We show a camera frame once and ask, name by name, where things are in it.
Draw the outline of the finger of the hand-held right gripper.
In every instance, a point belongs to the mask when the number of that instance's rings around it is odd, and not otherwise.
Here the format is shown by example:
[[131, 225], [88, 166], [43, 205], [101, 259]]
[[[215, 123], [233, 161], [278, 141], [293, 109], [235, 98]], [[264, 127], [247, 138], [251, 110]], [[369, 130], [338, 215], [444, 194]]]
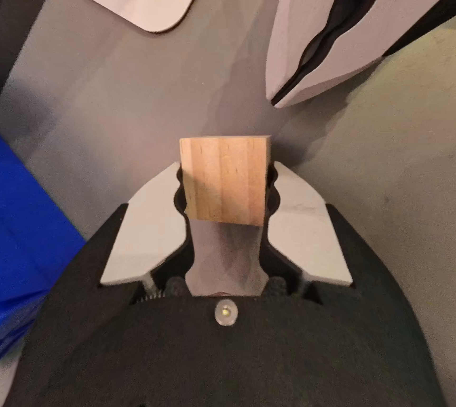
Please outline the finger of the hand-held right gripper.
[[455, 16], [455, 0], [335, 0], [328, 22], [272, 105], [317, 96]]
[[266, 59], [270, 102], [298, 70], [309, 43], [323, 31], [334, 1], [279, 0]]

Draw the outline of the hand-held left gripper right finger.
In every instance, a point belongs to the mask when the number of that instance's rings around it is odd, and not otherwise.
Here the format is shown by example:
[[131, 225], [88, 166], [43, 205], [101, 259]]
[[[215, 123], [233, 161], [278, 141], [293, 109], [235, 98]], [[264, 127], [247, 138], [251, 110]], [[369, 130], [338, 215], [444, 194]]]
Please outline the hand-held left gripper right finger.
[[278, 161], [268, 169], [261, 268], [269, 277], [285, 279], [288, 288], [353, 283], [326, 201]]

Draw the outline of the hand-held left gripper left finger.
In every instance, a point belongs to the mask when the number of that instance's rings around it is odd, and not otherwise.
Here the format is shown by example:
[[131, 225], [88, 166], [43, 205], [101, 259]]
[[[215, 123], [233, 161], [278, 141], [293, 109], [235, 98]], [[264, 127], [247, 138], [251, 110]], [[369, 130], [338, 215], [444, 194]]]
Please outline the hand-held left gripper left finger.
[[145, 289], [165, 289], [169, 278], [185, 277], [189, 267], [172, 260], [190, 242], [185, 215], [175, 203], [180, 167], [172, 163], [128, 200], [101, 285], [140, 282]]

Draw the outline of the blue plastic bin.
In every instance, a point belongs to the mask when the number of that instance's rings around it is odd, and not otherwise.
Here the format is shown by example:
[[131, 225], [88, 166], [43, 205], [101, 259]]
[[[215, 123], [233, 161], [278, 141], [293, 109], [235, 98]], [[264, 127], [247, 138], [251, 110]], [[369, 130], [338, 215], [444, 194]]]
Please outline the blue plastic bin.
[[85, 241], [0, 141], [0, 356], [27, 333]]

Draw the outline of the large wooden cube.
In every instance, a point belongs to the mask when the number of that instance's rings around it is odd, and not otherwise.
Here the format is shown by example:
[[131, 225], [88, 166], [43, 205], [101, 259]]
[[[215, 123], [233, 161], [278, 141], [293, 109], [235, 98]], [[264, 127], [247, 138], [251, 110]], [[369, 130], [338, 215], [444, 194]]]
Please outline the large wooden cube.
[[179, 147], [191, 220], [264, 225], [270, 136], [187, 137]]

